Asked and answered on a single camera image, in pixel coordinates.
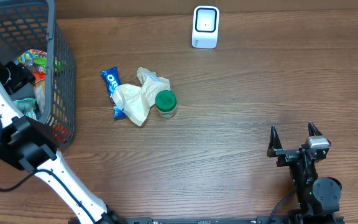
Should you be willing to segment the beige paper bag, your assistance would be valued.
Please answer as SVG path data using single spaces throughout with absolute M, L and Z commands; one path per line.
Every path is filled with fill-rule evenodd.
M 157 94 L 163 90 L 171 90 L 171 87 L 169 79 L 158 77 L 155 72 L 146 68 L 139 67 L 136 75 L 142 86 L 128 83 L 119 85 L 112 100 L 134 124 L 142 126 L 150 108 L 155 104 Z

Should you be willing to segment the red snack packet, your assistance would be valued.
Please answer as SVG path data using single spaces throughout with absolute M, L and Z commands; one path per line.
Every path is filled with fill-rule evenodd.
M 32 74 L 35 78 L 34 85 L 45 80 L 46 74 L 44 72 L 33 72 Z

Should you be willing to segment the green lid jar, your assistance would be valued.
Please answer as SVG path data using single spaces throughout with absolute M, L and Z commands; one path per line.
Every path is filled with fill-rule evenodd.
M 177 113 L 177 99 L 170 90 L 163 90 L 155 97 L 155 105 L 163 118 L 172 118 Z

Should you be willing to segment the teal snack packet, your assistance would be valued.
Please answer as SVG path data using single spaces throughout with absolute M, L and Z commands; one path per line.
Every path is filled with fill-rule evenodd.
M 14 106 L 25 116 L 37 120 L 36 111 L 36 99 L 24 98 L 22 100 L 13 101 Z

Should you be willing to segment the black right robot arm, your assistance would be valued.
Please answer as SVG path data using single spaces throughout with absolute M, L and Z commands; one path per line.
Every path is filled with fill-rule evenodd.
M 289 167 L 298 198 L 298 210 L 288 212 L 289 223 L 337 223 L 342 185 L 332 177 L 318 177 L 315 164 L 326 158 L 331 142 L 312 123 L 308 138 L 298 149 L 284 150 L 275 126 L 270 130 L 268 157 L 278 167 Z

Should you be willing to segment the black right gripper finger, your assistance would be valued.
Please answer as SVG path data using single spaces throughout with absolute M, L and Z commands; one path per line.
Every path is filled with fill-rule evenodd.
M 282 148 L 276 127 L 275 127 L 275 125 L 272 125 L 271 130 L 270 130 L 270 142 L 268 145 L 267 152 L 276 152 L 276 151 L 282 151 L 282 150 L 283 150 L 283 148 Z
M 308 134 L 310 137 L 323 135 L 312 121 L 308 123 Z

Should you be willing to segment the green snack packet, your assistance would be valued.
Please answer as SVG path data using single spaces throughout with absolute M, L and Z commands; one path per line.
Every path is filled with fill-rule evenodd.
M 47 52 L 43 50 L 26 50 L 17 60 L 32 73 L 47 73 Z

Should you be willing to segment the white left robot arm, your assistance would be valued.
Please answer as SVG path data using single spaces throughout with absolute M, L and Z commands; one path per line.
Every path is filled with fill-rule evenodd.
M 0 76 L 10 70 L 0 64 Z M 49 185 L 76 215 L 76 223 L 122 223 L 106 203 L 95 196 L 63 158 L 51 127 L 23 115 L 0 81 L 0 160 L 29 174 L 10 188 L 36 176 Z

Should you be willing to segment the blue Oreo cookie pack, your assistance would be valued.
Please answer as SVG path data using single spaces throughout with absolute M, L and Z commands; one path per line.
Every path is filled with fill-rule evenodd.
M 101 77 L 103 78 L 105 84 L 106 84 L 106 88 L 108 91 L 108 95 L 109 98 L 112 101 L 112 105 L 113 105 L 113 111 L 114 111 L 114 119 L 122 119 L 125 118 L 126 115 L 125 113 L 120 110 L 117 105 L 115 104 L 114 100 L 113 100 L 113 94 L 116 90 L 116 88 L 121 85 L 121 80 L 119 78 L 118 72 L 117 72 L 117 68 L 113 67 L 107 70 L 103 70 L 100 72 Z

